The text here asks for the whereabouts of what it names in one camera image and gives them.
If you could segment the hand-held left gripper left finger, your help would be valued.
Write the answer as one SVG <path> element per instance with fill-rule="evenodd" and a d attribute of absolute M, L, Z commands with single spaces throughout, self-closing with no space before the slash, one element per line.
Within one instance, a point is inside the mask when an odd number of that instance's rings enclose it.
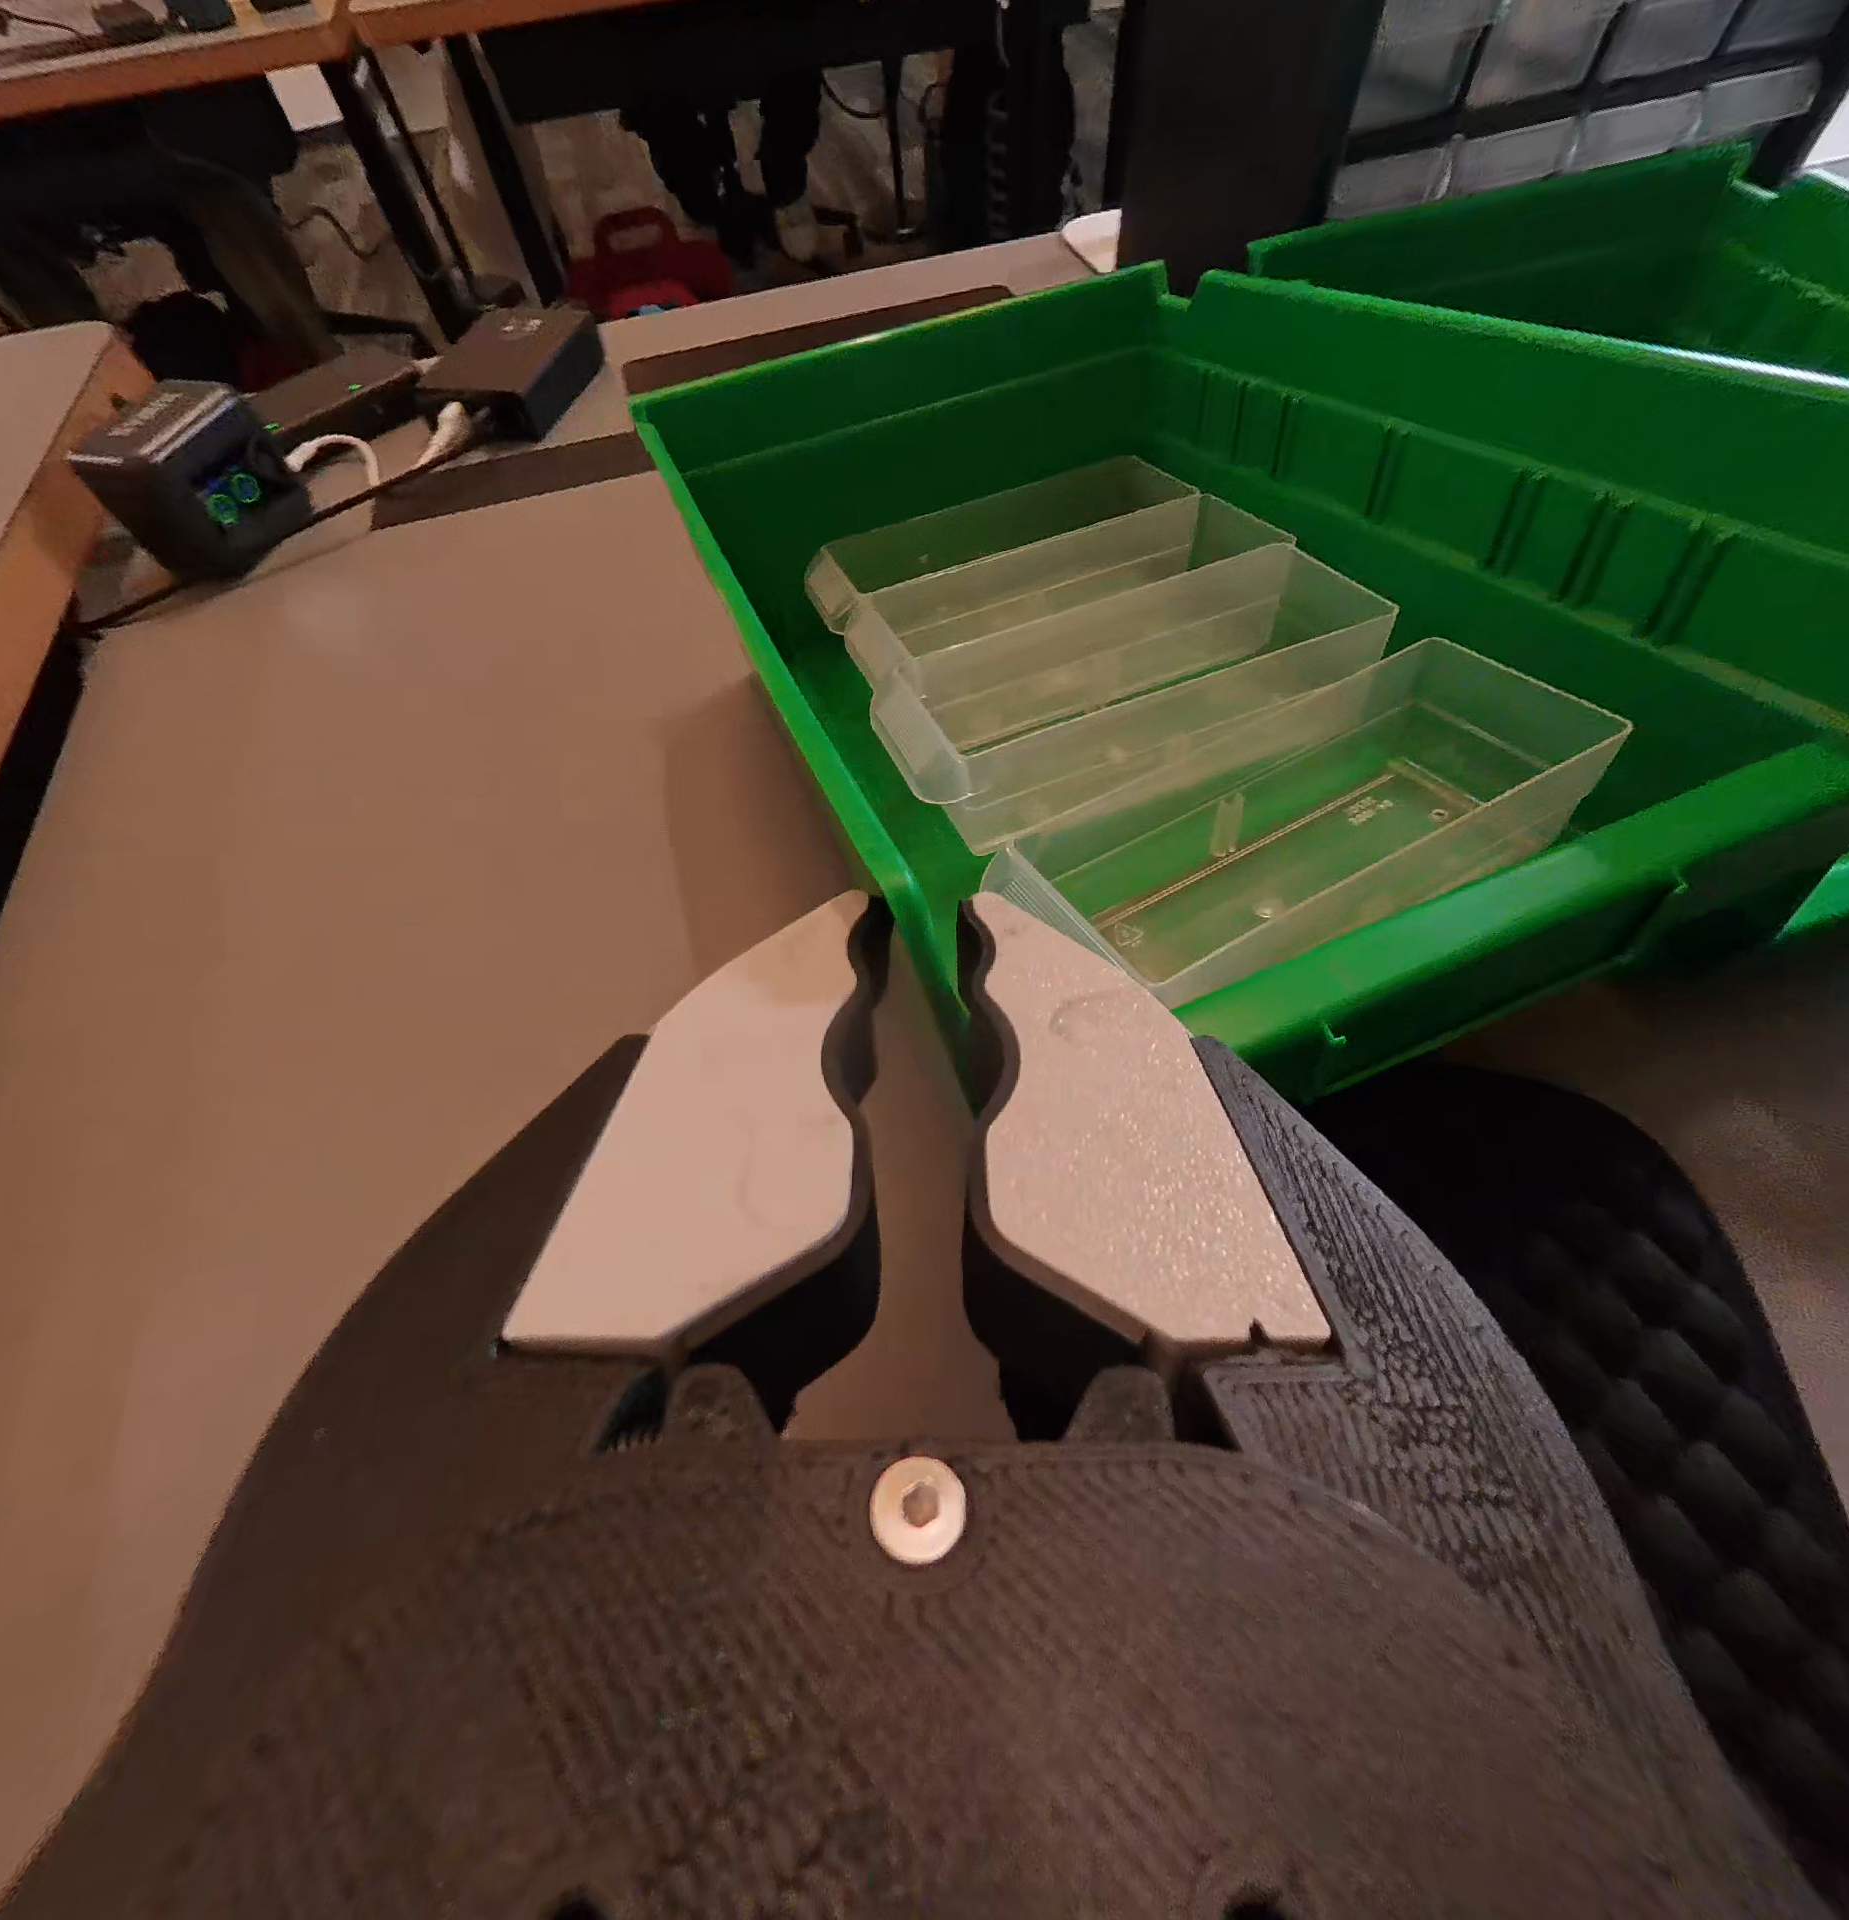
<path fill-rule="evenodd" d="M 872 1223 L 885 901 L 843 891 L 648 1034 L 501 1338 L 684 1363 L 819 1279 Z"/>

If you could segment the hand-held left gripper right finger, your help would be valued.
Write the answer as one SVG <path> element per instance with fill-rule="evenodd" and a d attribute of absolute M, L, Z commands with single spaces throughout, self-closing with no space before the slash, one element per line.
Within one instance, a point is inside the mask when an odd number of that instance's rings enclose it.
<path fill-rule="evenodd" d="M 984 1311 L 1013 1368 L 1084 1353 L 1186 1368 L 1323 1357 L 1334 1329 L 1187 1029 L 1100 950 L 1002 893 L 964 903 L 970 1036 L 997 1078 L 970 1223 L 1053 1333 Z"/>

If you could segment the clear plastic drawer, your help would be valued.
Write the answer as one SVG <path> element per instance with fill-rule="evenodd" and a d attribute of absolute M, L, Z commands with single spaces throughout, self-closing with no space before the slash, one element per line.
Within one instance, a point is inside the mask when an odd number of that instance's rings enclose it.
<path fill-rule="evenodd" d="M 1116 456 L 896 520 L 819 547 L 805 589 L 819 619 L 843 634 L 858 603 L 892 586 L 984 562 L 1105 520 L 1194 498 L 1199 491 L 1145 458 Z"/>
<path fill-rule="evenodd" d="M 1186 1007 L 1547 853 L 1632 725 L 1428 636 L 1190 737 L 980 887 Z"/>
<path fill-rule="evenodd" d="M 872 693 L 869 730 L 917 798 L 994 853 L 1376 664 L 1397 615 L 1265 545 L 931 655 Z"/>
<path fill-rule="evenodd" d="M 970 561 L 925 565 L 913 551 L 872 586 L 872 562 L 892 562 L 891 537 L 931 531 L 937 517 L 822 547 L 807 599 L 844 642 L 867 684 L 913 689 L 1007 684 L 1064 659 L 1060 623 L 1102 613 L 1149 589 L 1247 565 L 1248 586 L 1276 589 L 1294 561 L 1294 535 L 1219 496 L 1178 491 L 1065 530 L 989 545 Z"/>

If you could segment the green plastic bin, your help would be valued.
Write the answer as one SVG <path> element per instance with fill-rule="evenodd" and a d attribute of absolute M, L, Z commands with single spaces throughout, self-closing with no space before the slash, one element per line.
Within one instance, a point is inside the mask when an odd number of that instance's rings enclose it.
<path fill-rule="evenodd" d="M 1287 233 L 1247 272 L 1849 380 L 1849 191 L 1715 146 Z"/>
<path fill-rule="evenodd" d="M 822 542 L 1102 458 L 1287 528 L 1448 636 L 1632 725 L 1559 849 L 1190 1002 L 1302 1101 L 1610 974 L 1849 922 L 1849 390 L 1163 267 L 632 399 L 780 730 L 953 1058 L 980 861 L 901 793 L 801 575 Z"/>

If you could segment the black drawer cabinet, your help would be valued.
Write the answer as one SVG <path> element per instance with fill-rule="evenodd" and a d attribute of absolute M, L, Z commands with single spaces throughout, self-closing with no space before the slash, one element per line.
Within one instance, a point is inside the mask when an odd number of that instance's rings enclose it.
<path fill-rule="evenodd" d="M 1186 294 L 1261 240 L 1327 224 L 1384 8 L 1128 6 L 1105 188 L 1119 262 L 1163 262 Z"/>

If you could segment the black mesh office chair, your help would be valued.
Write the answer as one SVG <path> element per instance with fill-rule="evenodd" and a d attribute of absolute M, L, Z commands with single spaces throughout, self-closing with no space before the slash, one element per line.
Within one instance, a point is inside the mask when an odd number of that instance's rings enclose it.
<path fill-rule="evenodd" d="M 1471 1064 L 1308 1119 L 1529 1363 L 1728 1764 L 1849 1915 L 1849 1519 L 1702 1191 L 1603 1101 Z"/>

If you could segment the black power adapter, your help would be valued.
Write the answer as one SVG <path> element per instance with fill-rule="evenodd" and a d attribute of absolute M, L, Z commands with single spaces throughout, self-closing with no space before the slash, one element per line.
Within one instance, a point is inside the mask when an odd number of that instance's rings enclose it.
<path fill-rule="evenodd" d="M 604 371 L 605 353 L 588 308 L 506 308 L 474 324 L 414 385 L 414 408 L 488 416 L 498 444 L 543 444 Z"/>

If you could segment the flat black adapter box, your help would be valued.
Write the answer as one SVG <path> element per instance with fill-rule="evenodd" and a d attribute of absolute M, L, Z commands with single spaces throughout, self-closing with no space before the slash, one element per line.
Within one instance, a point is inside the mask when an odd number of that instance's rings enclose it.
<path fill-rule="evenodd" d="M 386 348 L 353 348 L 248 394 L 281 454 L 329 436 L 374 444 L 414 421 L 422 364 Z"/>

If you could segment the black battery charger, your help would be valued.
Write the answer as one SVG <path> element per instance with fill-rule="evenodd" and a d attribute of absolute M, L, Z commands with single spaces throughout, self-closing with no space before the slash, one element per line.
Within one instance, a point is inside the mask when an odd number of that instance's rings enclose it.
<path fill-rule="evenodd" d="M 234 580 L 312 524 L 305 481 L 234 390 L 169 380 L 70 454 L 71 474 L 180 584 Z"/>

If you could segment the red bag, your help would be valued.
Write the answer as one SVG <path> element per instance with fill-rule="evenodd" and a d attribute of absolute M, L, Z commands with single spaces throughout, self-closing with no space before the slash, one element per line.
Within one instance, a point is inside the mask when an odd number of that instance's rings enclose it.
<path fill-rule="evenodd" d="M 683 311 L 735 296 L 735 272 L 718 240 L 683 233 L 662 206 L 600 217 L 594 249 L 574 256 L 563 297 L 600 320 Z"/>

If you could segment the wood edged side table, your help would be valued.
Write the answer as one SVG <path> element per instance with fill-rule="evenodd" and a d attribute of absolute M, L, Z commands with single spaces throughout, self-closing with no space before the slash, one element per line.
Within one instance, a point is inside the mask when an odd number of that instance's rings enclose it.
<path fill-rule="evenodd" d="M 71 448 L 151 388 L 110 324 L 0 336 L 0 763 L 106 521 Z"/>

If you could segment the wooden table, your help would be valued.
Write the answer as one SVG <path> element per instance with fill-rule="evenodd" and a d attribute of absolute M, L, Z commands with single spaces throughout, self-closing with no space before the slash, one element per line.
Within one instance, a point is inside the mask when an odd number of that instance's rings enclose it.
<path fill-rule="evenodd" d="M 217 29 L 192 29 L 171 6 L 146 11 L 160 30 L 114 44 L 99 34 L 95 6 L 0 6 L 0 126 L 329 66 L 361 48 L 343 4 L 230 4 L 230 23 Z"/>

